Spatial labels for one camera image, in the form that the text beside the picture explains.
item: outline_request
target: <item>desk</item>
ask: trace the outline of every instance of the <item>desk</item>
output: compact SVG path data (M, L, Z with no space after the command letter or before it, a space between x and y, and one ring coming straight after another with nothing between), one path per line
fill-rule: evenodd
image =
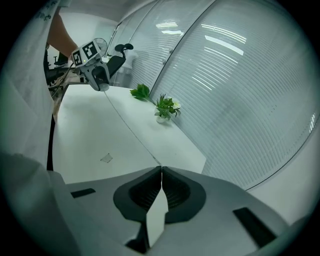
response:
M157 123L154 110L150 102L134 99L127 88L111 86L104 93L88 84L70 85L54 129L54 170L66 184L120 176L159 163L201 173L206 158L172 121ZM112 157L108 163L101 160L107 154Z

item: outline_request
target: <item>small paper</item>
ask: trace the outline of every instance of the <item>small paper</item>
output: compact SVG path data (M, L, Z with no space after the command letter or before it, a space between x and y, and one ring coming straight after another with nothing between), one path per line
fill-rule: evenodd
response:
M109 163L112 160L112 156L110 154L107 154L104 158L102 158L100 161Z

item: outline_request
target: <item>potted plant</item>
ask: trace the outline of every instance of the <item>potted plant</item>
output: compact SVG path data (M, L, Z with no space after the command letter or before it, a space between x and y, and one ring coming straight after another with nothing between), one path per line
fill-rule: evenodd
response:
M158 123L169 121L172 115L180 115L180 103L171 97L165 98L165 94L161 94L159 100L156 100L155 116Z
M149 88L142 84L138 84L136 89L130 90L131 95L138 100L147 100L155 104L149 97ZM179 101L171 97L165 98L165 94L161 94L160 98L156 100L154 115L158 123L169 121L173 115L180 115L181 105Z

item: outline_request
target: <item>fan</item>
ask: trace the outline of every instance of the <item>fan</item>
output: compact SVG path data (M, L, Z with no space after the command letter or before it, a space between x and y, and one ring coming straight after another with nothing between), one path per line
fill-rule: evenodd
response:
M107 44L106 40L104 40L103 38L95 38L94 40L101 50L100 55L102 57L104 57L105 54L107 53L107 49L108 49L108 44Z

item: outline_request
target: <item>white flower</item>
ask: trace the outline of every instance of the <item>white flower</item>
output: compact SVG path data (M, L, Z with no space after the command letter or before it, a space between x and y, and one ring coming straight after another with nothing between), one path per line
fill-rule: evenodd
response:
M166 97L168 100L172 99L173 102L173 108L174 109L180 109L181 108L181 104L179 103L179 101L176 98L172 98L172 97Z

